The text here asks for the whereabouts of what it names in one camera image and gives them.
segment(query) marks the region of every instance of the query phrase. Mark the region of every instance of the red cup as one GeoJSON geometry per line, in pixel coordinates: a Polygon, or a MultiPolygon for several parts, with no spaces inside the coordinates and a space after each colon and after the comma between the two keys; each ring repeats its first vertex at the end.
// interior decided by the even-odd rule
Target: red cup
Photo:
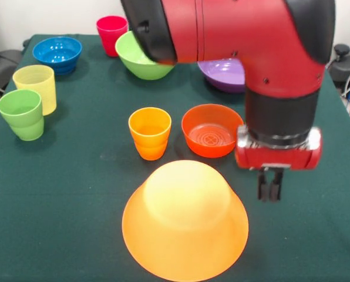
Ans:
{"type": "Polygon", "coordinates": [[[115,43],[128,31],[128,21],[121,16],[106,16],[97,21],[97,30],[103,49],[110,57],[117,57],[115,43]]]}

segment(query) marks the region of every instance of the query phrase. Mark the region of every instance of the table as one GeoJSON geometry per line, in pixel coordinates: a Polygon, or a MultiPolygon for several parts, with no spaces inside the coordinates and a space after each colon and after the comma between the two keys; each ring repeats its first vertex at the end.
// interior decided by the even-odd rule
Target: table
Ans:
{"type": "MultiPolygon", "coordinates": [[[[49,36],[32,38],[19,67],[37,63],[31,50],[49,36]]],[[[182,116],[201,103],[227,105],[244,118],[244,96],[213,89],[196,65],[140,80],[104,54],[97,36],[70,36],[84,49],[75,72],[56,78],[58,108],[45,117],[44,135],[21,142],[0,116],[0,281],[162,281],[132,259],[121,220],[150,173],[179,159],[217,169],[247,209],[245,251],[211,281],[350,281],[350,118],[329,75],[315,120],[324,134],[318,168],[286,172],[281,202],[262,203],[256,172],[239,169],[233,153],[194,155],[181,133],[182,116]],[[167,151],[155,162],[139,157],[127,124],[144,106],[173,120],[167,151]]]]}

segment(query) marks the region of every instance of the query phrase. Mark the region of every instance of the plastic bowl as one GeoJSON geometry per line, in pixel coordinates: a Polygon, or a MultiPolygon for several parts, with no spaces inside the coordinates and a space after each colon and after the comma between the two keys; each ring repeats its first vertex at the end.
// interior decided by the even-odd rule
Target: plastic bowl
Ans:
{"type": "Polygon", "coordinates": [[[51,67],[56,75],[66,75],[75,69],[81,51],[81,42],[71,37],[59,36],[35,45],[33,56],[40,63],[51,67]]]}
{"type": "Polygon", "coordinates": [[[244,122],[234,110],[216,104],[190,109],[181,121],[188,147],[197,155],[223,157],[236,145],[237,129],[244,122]]]}
{"type": "Polygon", "coordinates": [[[249,222],[218,171],[178,160],[158,168],[132,194],[122,231],[144,269],[166,281],[196,282],[220,275],[239,259],[249,222]]]}
{"type": "Polygon", "coordinates": [[[198,62],[198,67],[217,89],[227,93],[244,93],[245,72],[238,59],[198,62]]]}
{"type": "Polygon", "coordinates": [[[142,51],[132,31],[126,32],[117,40],[115,49],[124,66],[140,79],[161,79],[174,68],[173,65],[151,61],[142,51]]]}

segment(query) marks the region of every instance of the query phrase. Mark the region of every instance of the red robot arm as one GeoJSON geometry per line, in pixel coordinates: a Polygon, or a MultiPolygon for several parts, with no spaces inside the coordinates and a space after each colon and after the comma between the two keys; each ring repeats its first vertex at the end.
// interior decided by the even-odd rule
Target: red robot arm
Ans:
{"type": "Polygon", "coordinates": [[[161,63],[238,57],[246,77],[246,126],[238,129],[240,167],[313,169],[321,131],[313,128],[335,29],[334,0],[122,0],[146,55],[161,63]]]}

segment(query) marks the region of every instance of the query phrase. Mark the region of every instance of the green cup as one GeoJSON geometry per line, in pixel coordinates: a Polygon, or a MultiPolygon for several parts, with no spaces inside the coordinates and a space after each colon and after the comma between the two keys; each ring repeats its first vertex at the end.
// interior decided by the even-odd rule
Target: green cup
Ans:
{"type": "Polygon", "coordinates": [[[23,141],[33,141],[43,134],[42,98],[38,92],[20,89],[0,98],[0,114],[23,141]]]}

